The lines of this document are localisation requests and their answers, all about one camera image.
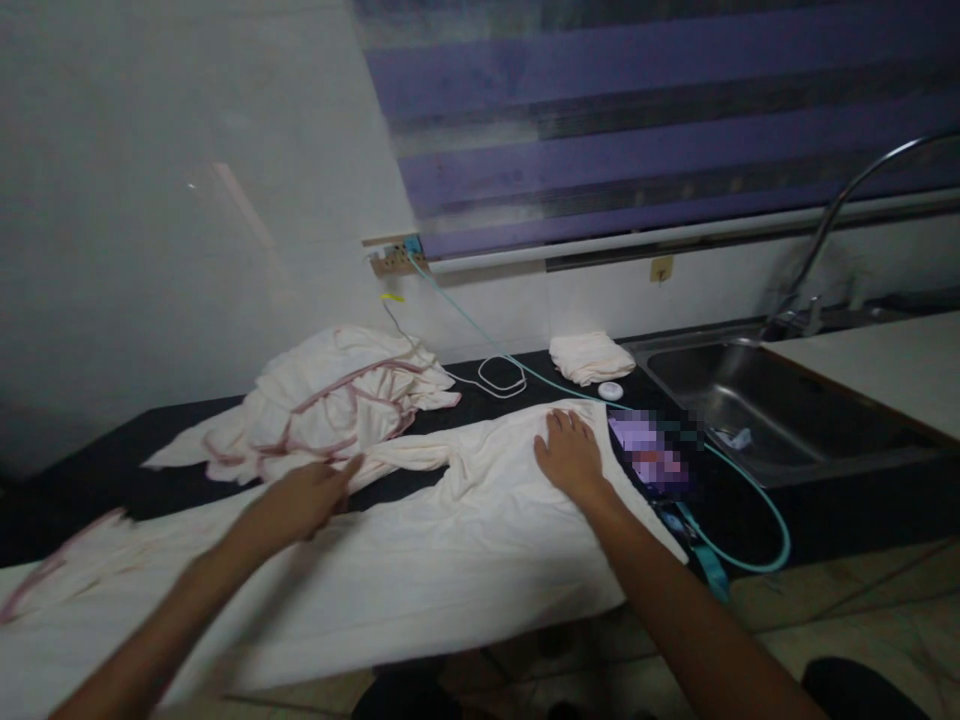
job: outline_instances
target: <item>person's left hand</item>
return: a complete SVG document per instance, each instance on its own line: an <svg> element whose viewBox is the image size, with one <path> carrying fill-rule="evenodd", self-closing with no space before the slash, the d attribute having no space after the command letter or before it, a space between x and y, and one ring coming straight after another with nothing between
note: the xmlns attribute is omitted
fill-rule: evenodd
<svg viewBox="0 0 960 720"><path fill-rule="evenodd" d="M347 499L347 483L363 464L357 455L340 472L313 463L287 473L236 519L222 545L262 563L288 545L309 539Z"/></svg>

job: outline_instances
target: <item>cable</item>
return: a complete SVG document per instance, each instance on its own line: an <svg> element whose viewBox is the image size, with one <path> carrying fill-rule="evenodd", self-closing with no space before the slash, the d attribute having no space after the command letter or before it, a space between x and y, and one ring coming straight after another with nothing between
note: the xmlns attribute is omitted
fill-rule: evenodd
<svg viewBox="0 0 960 720"><path fill-rule="evenodd" d="M400 327L400 323L397 322L396 316L393 314L393 312L391 312L389 306L387 305L386 299L385 299L385 298L381 298L381 299L380 299L380 302L383 303L383 309L387 311L387 315L389 315L389 316L390 316L390 319L393 320L393 325L394 325L394 327L397 328L397 332L400 333L401 335L403 335L403 336L407 339L407 342L409 342L411 345L413 345L414 347L416 347L416 346L417 346L417 343L414 342L413 338L411 338L409 335L407 335L407 334L403 331L403 329ZM444 368L444 372L445 372L447 375L449 375L450 377L452 377L454 380L458 380L459 382L466 383L467 385L473 385L473 386L475 386L475 387L480 388L480 389L483 390L485 393L487 393L487 395L492 395L493 397L497 398L497 400L506 400L507 398L512 398L512 397L515 397L516 395L519 395L520 393L522 393L524 390L527 389L527 376L526 376L526 373L523 372L523 367L521 366L521 367L520 367L520 379L519 379L519 380L517 380L515 383L512 383L512 384L510 384L510 385L507 385L506 387L501 387L501 386L497 385L495 382L493 382L492 380L490 380L490 378L486 377L486 376L483 374L483 368L484 368L484 366L485 366L488 362L490 362L491 360L495 360L496 358L499 358L499 357L502 357L502 356L501 356L501 355L493 355L493 356L491 356L491 357L488 357L486 360L484 360L482 363L480 363L480 367L477 368L477 376L478 376L483 382L485 382L486 385L483 385L482 383L478 383L478 382L475 381L475 380L467 380L466 378L457 377L456 375L454 375L452 372L450 372L450 371L447 370L446 368ZM506 358L506 357L504 357L503 359L504 359L504 360L507 360L507 361L509 362L512 358ZM514 388L519 388L519 389L518 389L516 392L510 392L510 391L513 390Z"/></svg>
<svg viewBox="0 0 960 720"><path fill-rule="evenodd" d="M518 368L520 368L520 371L521 371L521 372L526 371L526 372L530 373L533 377L537 378L537 380L540 380L541 382L545 382L547 385L550 385L551 387L554 387L554 388L556 388L557 390L561 390L562 392L565 392L565 393L567 393L568 395L574 395L574 396L576 396L576 397L585 398L586 400L594 400L594 401L596 401L596 400L598 399L598 398L595 398L595 397L591 397L590 395L584 395L583 393L579 393L579 392L577 392L576 390L570 390L569 388L565 388L565 387L563 387L562 385L558 385L557 383L553 382L552 380L548 380L547 378L545 378L543 375L541 375L540 373L536 372L535 370L531 370L531 369L528 368L526 365L524 365L524 364L521 363L519 360L517 360L515 357L513 357L510 353L504 352L503 349L500 347L500 344L499 344L496 340L494 340L492 337L490 337L490 336L486 333L486 331L485 331L482 327L480 327L480 326L476 323L476 321L466 313L466 311L465 311L463 308L461 308L459 305L457 305L456 300L454 300L452 297L450 297L450 296L443 290L443 288L440 287L440 286L437 284L437 281L436 281L436 280L434 280L434 279L433 279L432 277L430 277L427 273L425 273L425 272L420 268L420 265L419 265L418 263L411 262L410 264L413 265L413 267L416 269L416 271L417 271L418 273L420 273L420 275L421 275L428 283L430 283L430 284L433 286L433 289L434 289L434 290L436 290L438 293L440 293L440 295L443 296L443 298L444 298L448 303L450 303L450 304L453 306L454 310L456 310L458 313L460 313L460 314L463 316L464 320L466 320L468 323L470 323L470 325L473 326L473 329L474 329L474 330L476 330L478 333L480 333L480 334L484 337L484 339L485 339L488 343L490 343L490 345L492 345L492 346L494 347L494 349L496 349L496 351L499 353L499 356L502 357L504 360L509 360L509 361L512 362L514 365L516 365ZM635 411L634 408L628 408L628 407L625 406L625 405L619 405L619 404L617 404L617 403L609 402L609 401L607 401L607 400L602 400L602 399L601 399L600 402L604 402L604 403L606 403L607 405L609 405L610 407L615 407L615 408L618 408L618 409L620 409L620 410L628 410L628 411L631 411L631 412L634 412L634 411ZM735 558L735 557L733 557L733 556L731 556L731 555L728 555L726 552L724 552L724 551L721 550L719 547L717 547L716 543L714 543L709 537L707 537L707 535L706 535L706 534L703 532L703 530L700 528L700 525L697 523L696 519L693 517L693 513L690 512L690 508L687 507L686 503L683 503L683 502L678 502L678 503L676 503L677 507L678 507L679 510L680 510L680 514L683 515L684 519L685 519L688 523L690 523L690 526L691 526L694 530L696 530L697 533L699 533L700 538L703 540L703 543L704 543L707 547L709 547L711 550L713 550L713 551L717 554L717 556L723 558L724 560L726 560L726 561L727 561L728 563L730 563L731 565L734 565L734 566L736 566L736 567L738 567L738 568L741 568L742 570L747 570L748 572L754 572L754 573L769 573L769 572L776 572L777 570L780 570L784 565L786 565L787 559L790 557L790 550L791 550L790 531L787 529L787 523L786 523L786 521L783 519L783 515L780 514L780 511L777 510L777 506L773 504L773 501L770 499L770 496L767 495L767 493L764 491L764 489L763 489L762 487L760 487L760 484L759 484L756 480L754 480L752 477L750 477L750 476L749 476L746 472L744 472L744 470L743 470L742 468L740 468L735 462L733 462L730 458L728 458L726 455L724 455L722 452L720 452L719 450L717 450L717 449L716 449L715 447L713 447L712 445L706 445L705 447L707 448L707 450L709 450L709 451L712 452L714 455L716 455L718 458L720 458L720 459L723 460L725 463L727 463L727 465L729 465L729 466L732 467L734 470L736 470L738 473L740 473L740 475L743 476L744 480L746 480L748 483L750 483L750 485L753 487L753 489L756 490L757 493L759 493L760 497L761 497L761 498L763 499L763 501L767 504L767 507L770 508L770 512L773 513L773 516L774 516L774 518L776 519L777 524L780 526L780 532L781 532L782 535L783 535L783 547L780 549L780 554L779 554L779 555L777 556L777 558L776 558L773 562L771 562L771 563L767 563L767 564L765 564L765 565L754 565L754 564L752 564L752 563L743 562L742 560L738 560L737 558Z"/></svg>

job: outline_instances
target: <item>tiled floor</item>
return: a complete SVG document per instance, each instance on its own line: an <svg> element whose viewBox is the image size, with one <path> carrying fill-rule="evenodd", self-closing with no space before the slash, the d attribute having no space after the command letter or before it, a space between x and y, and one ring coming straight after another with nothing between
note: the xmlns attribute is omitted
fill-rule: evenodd
<svg viewBox="0 0 960 720"><path fill-rule="evenodd" d="M931 543L748 578L734 584L732 610L795 677L812 659L850 658L880 672L934 720L960 720L958 550L955 542ZM369 671L350 673L160 715L343 718L372 680ZM456 655L440 682L465 706L504 719L542 718L560 700L588 717L693 717L625 607Z"/></svg>

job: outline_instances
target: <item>folded white towel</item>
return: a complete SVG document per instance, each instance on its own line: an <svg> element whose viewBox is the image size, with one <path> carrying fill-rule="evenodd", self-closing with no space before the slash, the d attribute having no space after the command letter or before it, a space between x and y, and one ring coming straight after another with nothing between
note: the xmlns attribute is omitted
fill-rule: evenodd
<svg viewBox="0 0 960 720"><path fill-rule="evenodd" d="M604 332L553 338L550 357L561 375L581 387L629 375L637 366Z"/></svg>

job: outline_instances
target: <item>stainless steel sink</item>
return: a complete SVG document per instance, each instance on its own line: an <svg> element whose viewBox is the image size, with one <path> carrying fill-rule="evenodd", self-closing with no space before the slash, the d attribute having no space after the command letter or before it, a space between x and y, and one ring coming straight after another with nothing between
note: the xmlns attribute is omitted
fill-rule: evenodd
<svg viewBox="0 0 960 720"><path fill-rule="evenodd" d="M940 454L934 443L893 416L738 340L754 337L759 327L625 347L703 424L709 439L765 487L896 467ZM744 428L752 439L742 450L728 447L718 434L735 436Z"/></svg>

